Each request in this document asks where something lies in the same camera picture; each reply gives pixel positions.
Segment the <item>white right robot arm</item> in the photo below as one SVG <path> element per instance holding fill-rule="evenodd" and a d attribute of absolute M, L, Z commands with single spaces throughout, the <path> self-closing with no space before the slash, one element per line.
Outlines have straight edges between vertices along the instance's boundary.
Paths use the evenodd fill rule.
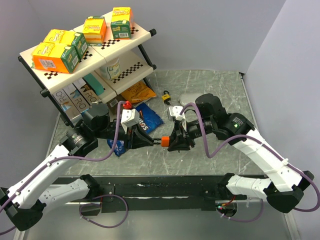
<path fill-rule="evenodd" d="M 161 146 L 169 152 L 189 151 L 195 146 L 195 139 L 202 138 L 206 156 L 213 158 L 219 149 L 209 152 L 207 135 L 214 134 L 223 145 L 229 144 L 241 151 L 263 171 L 265 178 L 227 173 L 218 187 L 223 199 L 237 195 L 259 198 L 279 212 L 289 213 L 297 209 L 309 186 L 317 195 L 320 193 L 310 171 L 291 165 L 245 116 L 228 113 L 217 96 L 200 95 L 185 106 L 170 106 L 167 113 L 174 122 L 174 129 L 170 136 L 161 139 Z"/>

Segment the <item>orange padlock with keys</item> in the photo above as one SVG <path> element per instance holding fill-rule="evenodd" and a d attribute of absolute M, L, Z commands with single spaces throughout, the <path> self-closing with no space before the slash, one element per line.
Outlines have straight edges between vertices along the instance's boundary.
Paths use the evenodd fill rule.
<path fill-rule="evenodd" d="M 161 145 L 164 148 L 168 148 L 171 144 L 170 136 L 162 136 L 161 138 L 153 138 L 152 142 L 154 145 Z"/>

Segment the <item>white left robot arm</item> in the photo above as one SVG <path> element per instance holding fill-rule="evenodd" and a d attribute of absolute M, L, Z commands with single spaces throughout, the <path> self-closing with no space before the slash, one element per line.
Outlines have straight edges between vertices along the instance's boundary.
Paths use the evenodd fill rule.
<path fill-rule="evenodd" d="M 46 212 L 75 200 L 95 200 L 99 195 L 99 183 L 89 174 L 74 182 L 49 190 L 49 186 L 61 174 L 78 163 L 88 161 L 86 156 L 98 147 L 98 139 L 124 141 L 127 149 L 153 146 L 151 138 L 140 126 L 140 114 L 136 109 L 125 109 L 125 102 L 117 105 L 117 116 L 110 121 L 109 108 L 104 103 L 94 103 L 74 128 L 31 173 L 15 185 L 0 189 L 0 209 L 19 231 L 37 224 Z"/>

